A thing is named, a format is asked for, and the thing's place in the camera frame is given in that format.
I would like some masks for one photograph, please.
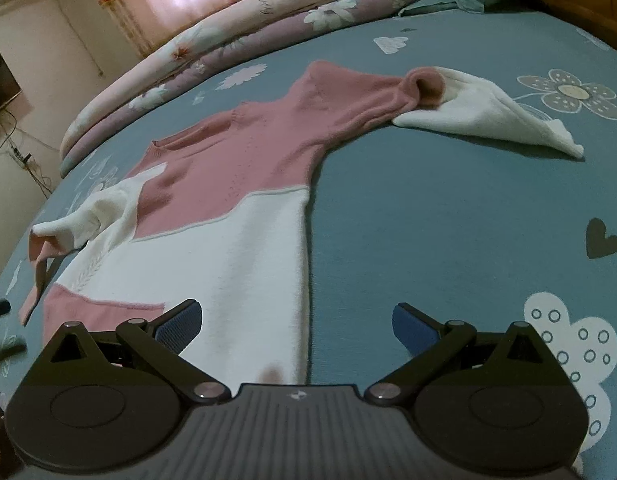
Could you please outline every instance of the pink and white sweater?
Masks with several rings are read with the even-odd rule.
[[[32,228],[36,284],[21,321],[42,294],[47,259],[83,247],[45,298],[44,342],[67,320],[113,330],[193,298],[204,325],[182,357],[234,393],[247,382],[303,383],[313,170],[342,142],[438,106],[444,90],[434,68],[396,77],[317,61],[275,102],[244,102],[151,143],[125,180]]]

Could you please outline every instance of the bed sheet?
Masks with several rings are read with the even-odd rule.
[[[490,79],[536,116],[561,119],[586,151],[579,162],[549,148],[386,126],[330,153],[307,214],[310,381],[362,390],[406,362],[391,330],[400,301],[483,331],[526,319],[589,406],[586,477],[616,479],[617,52],[572,25],[537,12],[446,10],[263,56],[109,139],[34,222],[65,216],[115,184],[150,140],[244,100],[281,97],[316,59],[386,75],[432,65]],[[24,328],[15,316],[31,284],[23,238],[0,278],[0,298],[14,311],[0,320],[0,342],[19,336],[29,349],[0,364],[2,406],[40,351],[42,310]]]

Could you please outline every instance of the yellow flower center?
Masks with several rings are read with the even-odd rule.
[[[574,99],[588,99],[591,95],[586,92],[581,86],[575,85],[561,85],[557,89],[564,95],[572,97]]]

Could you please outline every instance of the blue gripper pad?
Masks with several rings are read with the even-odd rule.
[[[439,341],[437,330],[413,316],[402,303],[393,309],[393,333],[413,356]]]
[[[175,309],[180,311],[156,328],[154,339],[179,354],[202,329],[202,307],[197,301],[191,301]]]

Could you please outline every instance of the white wall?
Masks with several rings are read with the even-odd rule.
[[[98,68],[67,23],[104,71]],[[67,127],[90,99],[138,62],[108,14],[95,0],[17,0],[0,9],[0,52],[23,93],[8,107],[18,126],[58,148]],[[4,126],[12,124],[2,113]],[[0,143],[4,139],[0,128]],[[32,153],[53,185],[59,183],[57,152],[20,132],[13,140]],[[0,273],[28,224],[45,201],[30,175],[8,155],[0,155]]]

